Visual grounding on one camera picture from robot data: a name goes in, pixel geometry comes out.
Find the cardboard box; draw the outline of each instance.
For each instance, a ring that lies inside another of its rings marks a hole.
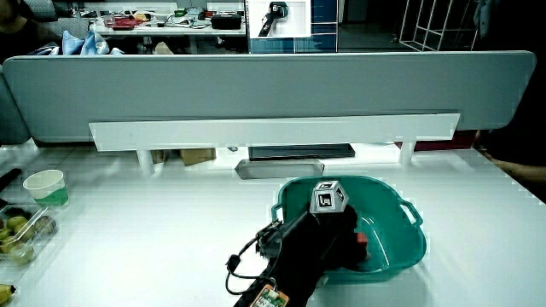
[[[216,148],[180,149],[180,158],[186,166],[216,159]]]

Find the paper cup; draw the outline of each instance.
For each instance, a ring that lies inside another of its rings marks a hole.
[[[62,206],[68,201],[64,174],[58,170],[40,171],[23,182],[23,188],[40,205]]]

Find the white table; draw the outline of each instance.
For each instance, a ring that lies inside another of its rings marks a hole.
[[[56,166],[72,198],[61,240],[15,281],[9,306],[231,306],[224,264],[270,221],[289,179],[243,181],[232,167],[244,152],[219,150],[185,168],[169,159],[149,178],[133,153],[72,151]],[[421,214],[427,253],[399,275],[319,288],[308,306],[543,306],[544,203],[473,149],[418,152],[408,166],[393,145],[356,150],[323,160],[325,175],[393,186]],[[264,267],[252,252],[241,263]]]
[[[105,38],[114,37],[182,37],[189,38],[189,47],[192,55],[197,54],[197,37],[245,37],[247,35],[246,26],[241,24],[239,30],[218,30],[212,26],[205,28],[191,28],[186,26],[136,26],[129,31],[115,31],[104,25],[93,24],[91,29],[101,34]]]

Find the red object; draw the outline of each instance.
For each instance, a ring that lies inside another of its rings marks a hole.
[[[368,238],[363,233],[357,233],[357,243],[359,246],[366,249],[368,247]]]
[[[136,20],[136,19],[127,18],[127,17],[115,17],[114,20],[115,20],[114,26],[119,28],[129,27],[130,29],[134,28],[135,26],[140,26],[144,22],[142,20]]]

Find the cube with apriltag marker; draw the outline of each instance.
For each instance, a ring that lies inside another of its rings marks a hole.
[[[343,212],[349,196],[337,181],[319,182],[313,188],[311,214]]]

